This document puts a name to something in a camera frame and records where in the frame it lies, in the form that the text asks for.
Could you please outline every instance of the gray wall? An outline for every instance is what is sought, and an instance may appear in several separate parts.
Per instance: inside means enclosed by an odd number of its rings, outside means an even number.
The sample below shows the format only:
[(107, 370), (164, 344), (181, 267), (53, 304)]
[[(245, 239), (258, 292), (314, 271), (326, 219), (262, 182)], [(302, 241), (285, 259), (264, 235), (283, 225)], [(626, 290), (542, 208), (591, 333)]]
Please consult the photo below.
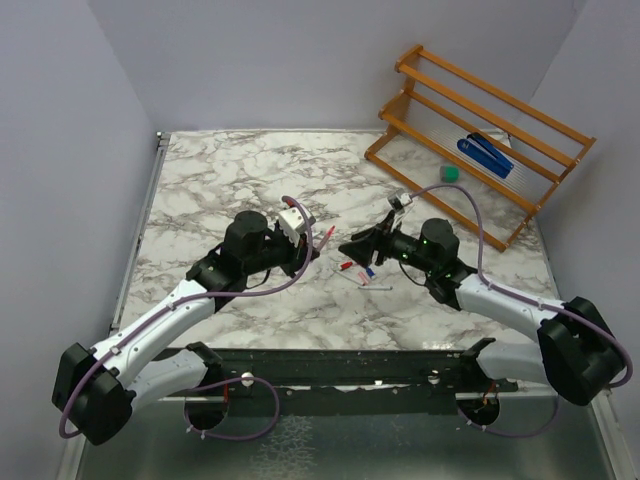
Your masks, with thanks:
[[(640, 366), (640, 4), (590, 0), (533, 97), (598, 138), (540, 213), (563, 297), (592, 299)], [(640, 468), (640, 375), (615, 392)]]
[(0, 2), (0, 477), (54, 478), (50, 403), (107, 333), (154, 128), (84, 0)]
[(584, 0), (89, 0), (163, 130), (382, 126), (415, 43), (529, 100)]

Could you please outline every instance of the blue stapler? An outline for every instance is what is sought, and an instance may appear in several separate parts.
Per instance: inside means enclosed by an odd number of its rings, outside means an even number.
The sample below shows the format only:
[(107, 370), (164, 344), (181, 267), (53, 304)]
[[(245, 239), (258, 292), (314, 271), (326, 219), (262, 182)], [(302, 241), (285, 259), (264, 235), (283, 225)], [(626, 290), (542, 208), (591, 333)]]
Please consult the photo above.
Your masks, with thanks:
[(458, 140), (457, 145), (458, 150), (500, 178), (507, 178), (509, 172), (513, 170), (513, 163), (507, 160), (507, 157), (496, 150), (480, 133), (470, 133), (467, 138)]

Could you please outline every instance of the marble table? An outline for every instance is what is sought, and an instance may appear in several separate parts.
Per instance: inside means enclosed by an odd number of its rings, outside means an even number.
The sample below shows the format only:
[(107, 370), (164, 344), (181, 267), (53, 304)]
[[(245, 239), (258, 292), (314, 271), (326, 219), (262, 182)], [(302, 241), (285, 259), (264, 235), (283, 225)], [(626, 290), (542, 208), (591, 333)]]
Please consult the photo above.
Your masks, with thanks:
[[(381, 132), (213, 131), (175, 133), (162, 171), (120, 325), (149, 310), (180, 281), (191, 264), (224, 235), (240, 211), (255, 209), (270, 220), (282, 209), (282, 195), (309, 208), (318, 222), (316, 238), (336, 233), (322, 256), (289, 290), (261, 298), (238, 298), (201, 322), (172, 346), (203, 341), (212, 347), (307, 349), (466, 348), (482, 337), (527, 342), (523, 335), (474, 314), (439, 305), (403, 276), (392, 261), (376, 268), (390, 292), (362, 291), (333, 273), (345, 259), (338, 245), (352, 233), (380, 221), (387, 196), (401, 188), (364, 151)], [(393, 161), (406, 173), (433, 176), (442, 160), (413, 144), (395, 148)], [(494, 229), (519, 221), (504, 200), (483, 185), (468, 186)], [(447, 218), (420, 199), (404, 221), (416, 234), (424, 220)], [(460, 257), (476, 265), (478, 239), (455, 221)], [(534, 226), (504, 253), (485, 248), (490, 277), (513, 287), (553, 296), (543, 247)], [(275, 272), (264, 287), (286, 281)]]

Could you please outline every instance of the green sponge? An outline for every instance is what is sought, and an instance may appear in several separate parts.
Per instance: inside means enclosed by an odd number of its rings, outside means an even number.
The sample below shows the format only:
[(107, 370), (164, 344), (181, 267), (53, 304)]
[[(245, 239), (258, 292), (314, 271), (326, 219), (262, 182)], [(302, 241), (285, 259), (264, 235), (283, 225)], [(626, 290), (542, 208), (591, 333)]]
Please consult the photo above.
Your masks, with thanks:
[(458, 179), (460, 172), (458, 167), (443, 165), (440, 167), (440, 180), (446, 183), (453, 183)]

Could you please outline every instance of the wooden rack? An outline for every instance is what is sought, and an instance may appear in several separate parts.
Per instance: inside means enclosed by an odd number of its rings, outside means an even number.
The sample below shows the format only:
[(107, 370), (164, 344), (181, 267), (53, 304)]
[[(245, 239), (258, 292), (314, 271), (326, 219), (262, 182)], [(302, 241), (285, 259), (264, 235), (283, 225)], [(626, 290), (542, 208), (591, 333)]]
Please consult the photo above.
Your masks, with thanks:
[[(526, 131), (503, 119), (494, 112), (464, 97), (451, 88), (443, 85), (442, 83), (419, 71), (417, 68), (418, 62), (420, 62), (422, 59), (437, 65), (438, 67), (446, 70), (456, 77), (465, 80), (475, 87), (484, 90), (490, 95), (511, 105), (511, 107), (518, 109), (522, 113), (535, 118), (539, 122), (542, 122), (551, 129), (559, 132), (563, 136), (577, 142), (582, 146), (582, 149), (575, 157), (570, 157), (566, 153), (563, 153), (560, 150), (552, 147), (551, 145), (548, 145), (541, 139), (536, 138), (530, 133), (527, 133)], [(380, 110), (378, 116), (389, 125), (383, 136), (379, 138), (373, 145), (371, 145), (371, 147), (369, 147), (369, 149), (366, 151), (365, 158), (390, 173), (393, 177), (400, 180), (402, 183), (404, 183), (414, 191), (419, 190), (422, 187), (421, 185), (418, 185), (416, 182), (396, 170), (393, 166), (383, 161), (378, 156), (378, 152), (385, 145), (387, 145), (396, 135), (402, 133), (413, 138), (423, 146), (443, 157), (445, 160), (450, 161), (462, 170), (473, 175), (481, 182), (501, 193), (505, 198), (515, 203), (522, 210), (524, 210), (526, 216), (524, 217), (520, 225), (513, 231), (506, 242), (497, 239), (485, 229), (485, 239), (500, 251), (506, 250), (507, 247), (511, 245), (520, 231), (525, 227), (525, 225), (527, 225), (527, 223), (533, 218), (533, 216), (538, 213), (538, 211), (549, 199), (558, 185), (560, 185), (560, 182), (562, 182), (562, 180), (566, 178), (569, 172), (571, 172), (575, 168), (575, 166), (580, 162), (580, 160), (584, 157), (584, 155), (589, 151), (591, 146), (596, 141), (595, 138), (590, 138), (586, 135), (583, 135), (582, 133), (549, 117), (548, 115), (536, 110), (535, 108), (527, 105), (517, 98), (514, 98), (508, 93), (490, 85), (489, 83), (475, 77), (474, 75), (471, 75), (465, 70), (452, 65), (446, 60), (425, 50), (422, 45), (416, 45), (415, 47), (407, 51), (404, 55), (402, 55), (396, 62), (395, 70), (398, 73), (405, 75), (404, 85), (400, 92)], [(529, 158), (522, 152), (516, 151), (510, 146), (507, 146), (488, 135), (483, 135), (487, 139), (487, 141), (494, 145), (498, 150), (511, 157), (511, 159), (513, 159), (515, 162), (520, 163), (535, 175), (542, 176), (550, 181), (551, 187), (539, 199), (537, 199), (536, 201), (531, 201), (530, 199), (525, 198), (525, 196), (523, 196), (521, 193), (515, 191), (515, 189), (509, 188), (509, 186), (505, 185), (504, 182), (500, 182), (499, 179), (494, 177), (488, 170), (484, 170), (484, 168), (479, 165), (478, 168), (473, 166), (467, 160), (462, 158), (462, 154), (457, 154), (457, 152), (452, 151), (451, 148), (445, 148), (444, 146), (438, 144), (436, 141), (429, 137), (429, 135), (427, 134), (428, 132), (421, 132), (415, 126), (409, 125), (407, 123), (406, 117), (410, 102), (417, 102), (417, 104), (429, 108), (431, 111), (444, 117), (448, 121), (457, 125), (457, 127), (460, 127), (469, 133), (480, 132), (480, 129), (478, 127), (460, 118), (458, 115), (452, 113), (443, 106), (426, 98), (424, 95), (416, 92), (416, 82), (426, 86), (430, 90), (459, 105), (460, 107), (463, 107), (465, 110), (473, 113), (475, 116), (506, 132), (512, 138), (520, 140), (523, 144), (528, 145), (529, 147), (535, 149), (536, 151), (542, 153), (544, 156), (559, 164), (562, 168), (562, 171), (560, 173), (554, 173), (541, 163)], [(475, 220), (467, 218), (458, 210), (445, 203), (435, 195), (432, 195), (431, 193), (425, 193), (423, 196), (426, 200), (433, 203), (456, 220), (460, 221), (463, 225), (468, 227), (476, 234), (479, 233), (479, 229), (475, 223)]]

